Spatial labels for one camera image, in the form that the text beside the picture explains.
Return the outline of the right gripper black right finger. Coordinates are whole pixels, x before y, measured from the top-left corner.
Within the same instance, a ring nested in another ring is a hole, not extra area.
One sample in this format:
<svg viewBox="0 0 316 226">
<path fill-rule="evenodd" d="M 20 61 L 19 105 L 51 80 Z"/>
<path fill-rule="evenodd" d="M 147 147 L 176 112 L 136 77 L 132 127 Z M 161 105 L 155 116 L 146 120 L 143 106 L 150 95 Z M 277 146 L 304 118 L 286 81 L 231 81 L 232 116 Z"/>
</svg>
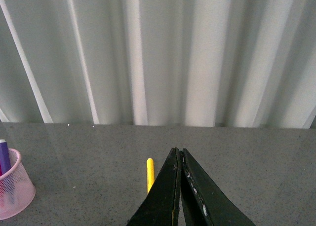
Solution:
<svg viewBox="0 0 316 226">
<path fill-rule="evenodd" d="M 253 226 L 187 149 L 181 151 L 181 199 L 187 226 Z"/>
</svg>

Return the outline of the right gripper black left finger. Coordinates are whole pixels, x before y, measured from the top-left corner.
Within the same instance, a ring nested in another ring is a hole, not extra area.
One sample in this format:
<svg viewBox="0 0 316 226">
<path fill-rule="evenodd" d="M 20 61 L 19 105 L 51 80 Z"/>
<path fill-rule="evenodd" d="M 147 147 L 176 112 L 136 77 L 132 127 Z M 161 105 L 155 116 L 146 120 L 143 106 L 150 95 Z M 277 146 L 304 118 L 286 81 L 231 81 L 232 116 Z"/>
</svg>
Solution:
<svg viewBox="0 0 316 226">
<path fill-rule="evenodd" d="M 151 190 L 129 226 L 176 226 L 179 218 L 181 156 L 178 148 L 168 154 Z"/>
</svg>

